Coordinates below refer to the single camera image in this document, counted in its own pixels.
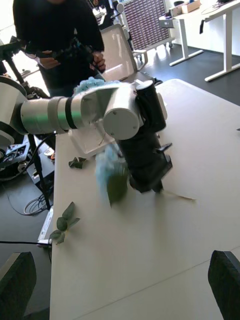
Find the person's left hand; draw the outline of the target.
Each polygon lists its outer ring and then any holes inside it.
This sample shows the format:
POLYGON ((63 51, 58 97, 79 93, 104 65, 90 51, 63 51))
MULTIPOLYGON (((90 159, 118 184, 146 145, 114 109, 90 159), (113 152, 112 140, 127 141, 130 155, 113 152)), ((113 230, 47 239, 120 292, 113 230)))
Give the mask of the person's left hand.
POLYGON ((93 62, 92 67, 97 68, 101 73, 104 73, 106 70, 106 61, 104 55, 101 52, 93 52, 93 62))

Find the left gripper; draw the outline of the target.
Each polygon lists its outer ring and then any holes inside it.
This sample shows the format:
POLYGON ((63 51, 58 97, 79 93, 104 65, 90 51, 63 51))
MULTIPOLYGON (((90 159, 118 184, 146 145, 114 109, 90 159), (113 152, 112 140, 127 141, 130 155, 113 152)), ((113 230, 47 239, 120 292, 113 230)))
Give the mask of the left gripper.
POLYGON ((164 160, 159 154, 152 154, 152 157, 131 156, 126 158, 126 163, 131 176, 135 180, 139 180, 141 187, 140 192, 146 193, 154 191, 161 193, 164 189, 161 179, 154 180, 164 167, 164 160))

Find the person's right hand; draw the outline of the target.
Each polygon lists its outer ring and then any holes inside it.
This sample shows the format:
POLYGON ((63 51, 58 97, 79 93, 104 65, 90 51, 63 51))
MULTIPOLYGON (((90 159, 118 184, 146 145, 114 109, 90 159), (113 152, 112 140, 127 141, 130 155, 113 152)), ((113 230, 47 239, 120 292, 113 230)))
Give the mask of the person's right hand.
POLYGON ((39 66, 42 66, 46 70, 50 70, 61 65, 60 62, 50 56, 52 53, 51 50, 45 50, 42 53, 45 55, 45 57, 39 58, 39 62, 37 63, 39 66))

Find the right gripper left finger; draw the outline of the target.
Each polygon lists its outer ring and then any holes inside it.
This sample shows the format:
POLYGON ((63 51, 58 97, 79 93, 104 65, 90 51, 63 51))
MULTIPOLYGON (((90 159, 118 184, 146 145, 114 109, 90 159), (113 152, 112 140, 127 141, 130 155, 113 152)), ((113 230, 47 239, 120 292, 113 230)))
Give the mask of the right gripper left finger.
POLYGON ((37 282, 31 252, 13 253, 0 268, 0 318, 22 320, 37 282))

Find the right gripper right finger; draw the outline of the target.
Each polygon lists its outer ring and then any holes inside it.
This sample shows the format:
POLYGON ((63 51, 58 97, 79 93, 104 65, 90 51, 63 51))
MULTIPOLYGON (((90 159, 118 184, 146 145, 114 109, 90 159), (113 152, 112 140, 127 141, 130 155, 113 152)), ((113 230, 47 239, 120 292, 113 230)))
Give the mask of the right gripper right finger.
POLYGON ((225 320, 240 320, 240 261, 230 251, 213 251, 208 282, 225 320))

